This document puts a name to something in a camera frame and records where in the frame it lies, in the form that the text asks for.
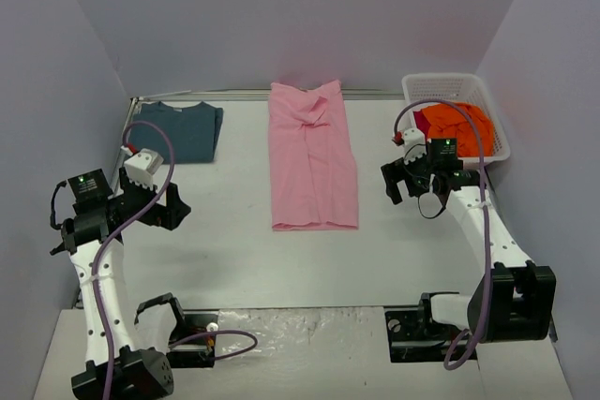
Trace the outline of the pink t-shirt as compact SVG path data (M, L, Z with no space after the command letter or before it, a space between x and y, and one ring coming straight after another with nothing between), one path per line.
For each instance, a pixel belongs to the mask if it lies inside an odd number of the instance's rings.
M341 83L272 83L268 97L272 229L356 230L357 167Z

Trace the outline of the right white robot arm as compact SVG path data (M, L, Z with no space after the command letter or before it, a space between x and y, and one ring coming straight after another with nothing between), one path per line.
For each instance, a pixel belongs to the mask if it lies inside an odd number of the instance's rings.
M480 342L543 340L548 335L556 276L533 262L517 244L489 200L478 170L465 168L454 139L397 136L403 157L382 166L387 196L400 204L404 185L412 198L434 195L456 220L482 275L472 294L433 292L422 296L415 323L436 337L448 326L467 330Z

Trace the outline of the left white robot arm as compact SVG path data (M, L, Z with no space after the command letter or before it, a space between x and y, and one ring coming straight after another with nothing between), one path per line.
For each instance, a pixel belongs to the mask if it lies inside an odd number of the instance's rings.
M174 391L169 342L186 336L189 320L170 293L131 307L122 233L136 221L175 230L191 209L171 180L143 187L121 169L119 183L114 195L103 170L59 183L71 189L75 215L51 223L62 238L52 253L69 256L86 325L84 369L72 376L71 390L78 399L161 399Z

